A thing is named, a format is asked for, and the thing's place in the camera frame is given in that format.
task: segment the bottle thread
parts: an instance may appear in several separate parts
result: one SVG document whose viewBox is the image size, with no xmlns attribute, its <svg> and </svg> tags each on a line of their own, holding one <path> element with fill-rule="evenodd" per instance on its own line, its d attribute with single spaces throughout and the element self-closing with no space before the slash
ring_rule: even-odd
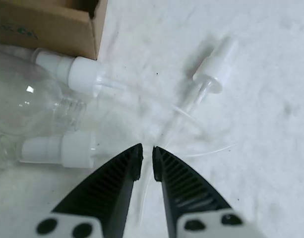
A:
<svg viewBox="0 0 304 238">
<path fill-rule="evenodd" d="M 54 111 L 54 124 L 69 130 L 78 130 L 86 111 L 86 104 L 80 100 L 64 97 Z"/>
</svg>

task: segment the cardboard box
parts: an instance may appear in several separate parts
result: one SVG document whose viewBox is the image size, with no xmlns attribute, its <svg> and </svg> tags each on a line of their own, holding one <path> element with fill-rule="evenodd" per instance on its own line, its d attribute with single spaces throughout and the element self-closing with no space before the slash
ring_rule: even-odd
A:
<svg viewBox="0 0 304 238">
<path fill-rule="evenodd" d="M 108 0 L 0 0 L 0 43 L 97 59 Z"/>
</svg>

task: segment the white bottle cap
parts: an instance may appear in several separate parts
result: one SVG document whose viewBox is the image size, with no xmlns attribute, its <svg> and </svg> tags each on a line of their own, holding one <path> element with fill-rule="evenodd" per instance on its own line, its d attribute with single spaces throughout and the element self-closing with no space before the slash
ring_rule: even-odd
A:
<svg viewBox="0 0 304 238">
<path fill-rule="evenodd" d="M 73 57 L 38 48 L 33 53 L 31 61 L 46 69 L 57 80 L 68 84 L 70 68 L 74 61 Z"/>
<path fill-rule="evenodd" d="M 105 71 L 97 61 L 77 57 L 71 66 L 68 86 L 70 89 L 97 97 L 100 91 L 100 81 L 105 81 Z"/>
<path fill-rule="evenodd" d="M 69 168 L 92 168 L 95 152 L 94 133 L 76 131 L 64 136 L 27 139 L 22 146 L 20 161 L 62 164 Z"/>
<path fill-rule="evenodd" d="M 230 76 L 238 49 L 237 39 L 230 36 L 223 38 L 211 55 L 202 62 L 192 79 L 203 84 L 211 81 L 210 92 L 220 93 Z"/>
</svg>

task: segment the black hole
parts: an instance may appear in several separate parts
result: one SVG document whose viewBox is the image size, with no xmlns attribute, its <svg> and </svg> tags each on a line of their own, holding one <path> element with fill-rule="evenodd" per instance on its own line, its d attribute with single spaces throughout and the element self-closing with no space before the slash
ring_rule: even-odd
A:
<svg viewBox="0 0 304 238">
<path fill-rule="evenodd" d="M 206 229 L 206 226 L 199 220 L 189 220 L 185 223 L 186 231 L 203 231 Z"/>
<path fill-rule="evenodd" d="M 238 226 L 243 224 L 242 220 L 235 214 L 223 215 L 221 218 L 221 223 L 229 226 Z"/>
<path fill-rule="evenodd" d="M 74 238 L 86 238 L 92 233 L 92 225 L 89 223 L 81 223 L 76 226 L 72 231 Z"/>
<path fill-rule="evenodd" d="M 57 226 L 57 220 L 54 218 L 48 218 L 43 221 L 41 221 L 37 228 L 36 232 L 39 235 L 46 235 L 50 232 L 52 232 Z"/>
</svg>

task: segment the clear plastic bottle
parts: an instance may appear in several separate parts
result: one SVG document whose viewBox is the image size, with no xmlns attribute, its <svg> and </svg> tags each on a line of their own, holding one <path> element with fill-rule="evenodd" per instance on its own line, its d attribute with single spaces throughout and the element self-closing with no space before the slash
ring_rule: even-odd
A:
<svg viewBox="0 0 304 238">
<path fill-rule="evenodd" d="M 92 168 L 96 150 L 95 135 L 87 131 L 44 137 L 21 137 L 16 141 L 0 135 L 0 170 L 17 162 Z"/>
<path fill-rule="evenodd" d="M 0 132 L 32 136 L 77 130 L 86 104 L 66 97 L 46 70 L 0 52 Z"/>
</svg>

